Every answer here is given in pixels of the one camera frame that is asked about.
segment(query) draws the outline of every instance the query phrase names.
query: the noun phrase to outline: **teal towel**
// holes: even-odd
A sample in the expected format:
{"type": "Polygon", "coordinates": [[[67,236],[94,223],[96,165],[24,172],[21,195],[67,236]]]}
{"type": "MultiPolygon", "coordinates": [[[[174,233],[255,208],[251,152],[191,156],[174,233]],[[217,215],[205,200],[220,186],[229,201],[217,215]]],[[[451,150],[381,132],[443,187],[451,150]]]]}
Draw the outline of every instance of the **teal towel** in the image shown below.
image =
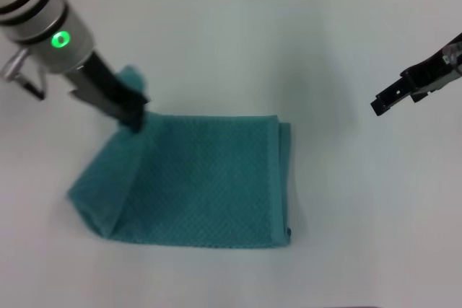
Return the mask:
{"type": "MultiPolygon", "coordinates": [[[[126,68],[120,79],[142,89],[126,68]]],[[[147,113],[120,128],[69,192],[87,226],[122,242],[223,248],[289,244],[290,128],[276,116],[147,113]]]]}

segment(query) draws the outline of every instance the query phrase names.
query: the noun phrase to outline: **towel fold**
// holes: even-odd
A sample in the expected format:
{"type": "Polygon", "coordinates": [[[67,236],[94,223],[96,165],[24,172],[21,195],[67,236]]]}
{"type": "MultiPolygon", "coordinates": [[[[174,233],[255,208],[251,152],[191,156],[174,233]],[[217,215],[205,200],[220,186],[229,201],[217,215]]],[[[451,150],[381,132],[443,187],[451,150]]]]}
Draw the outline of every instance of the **towel fold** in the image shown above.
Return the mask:
{"type": "MultiPolygon", "coordinates": [[[[139,88],[133,69],[119,75],[139,88]]],[[[289,244],[290,127],[276,116],[147,113],[120,128],[69,192],[84,222],[122,242],[224,248],[289,244]]]]}

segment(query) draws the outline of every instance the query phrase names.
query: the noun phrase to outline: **green led light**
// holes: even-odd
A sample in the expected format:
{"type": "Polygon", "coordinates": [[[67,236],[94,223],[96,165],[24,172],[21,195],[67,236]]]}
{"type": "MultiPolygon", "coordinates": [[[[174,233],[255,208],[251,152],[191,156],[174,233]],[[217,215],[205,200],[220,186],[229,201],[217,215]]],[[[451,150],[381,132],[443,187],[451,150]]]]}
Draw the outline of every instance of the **green led light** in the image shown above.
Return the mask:
{"type": "Polygon", "coordinates": [[[51,38],[51,45],[54,48],[63,48],[70,41],[71,41],[71,35],[67,31],[62,30],[60,32],[57,32],[55,35],[53,35],[53,37],[51,38]]]}

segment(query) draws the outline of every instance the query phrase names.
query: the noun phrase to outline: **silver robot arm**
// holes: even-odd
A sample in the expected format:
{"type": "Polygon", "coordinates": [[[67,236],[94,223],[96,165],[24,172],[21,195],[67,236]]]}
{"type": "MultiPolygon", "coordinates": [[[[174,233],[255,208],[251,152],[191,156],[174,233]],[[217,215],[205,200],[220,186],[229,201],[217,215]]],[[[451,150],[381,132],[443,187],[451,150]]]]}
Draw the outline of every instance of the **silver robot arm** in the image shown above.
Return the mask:
{"type": "Polygon", "coordinates": [[[39,100],[45,98],[45,74],[62,74],[73,95],[137,132],[147,99],[120,83],[95,51],[92,34],[67,0],[0,0],[0,28],[19,50],[0,71],[39,100]],[[38,63],[42,86],[21,73],[31,56],[38,63]]]}

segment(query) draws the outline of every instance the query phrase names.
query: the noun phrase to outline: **metal bracket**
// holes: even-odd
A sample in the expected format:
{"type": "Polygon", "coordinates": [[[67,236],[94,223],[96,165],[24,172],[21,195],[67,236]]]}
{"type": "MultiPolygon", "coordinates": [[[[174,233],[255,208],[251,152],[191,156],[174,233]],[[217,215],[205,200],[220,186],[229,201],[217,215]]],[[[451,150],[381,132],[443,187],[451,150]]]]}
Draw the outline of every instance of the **metal bracket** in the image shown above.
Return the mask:
{"type": "Polygon", "coordinates": [[[22,72],[22,66],[30,55],[28,48],[20,48],[0,70],[0,78],[5,82],[16,82],[25,91],[44,100],[46,97],[46,73],[41,66],[37,67],[37,73],[40,79],[40,87],[36,87],[22,72]]]}

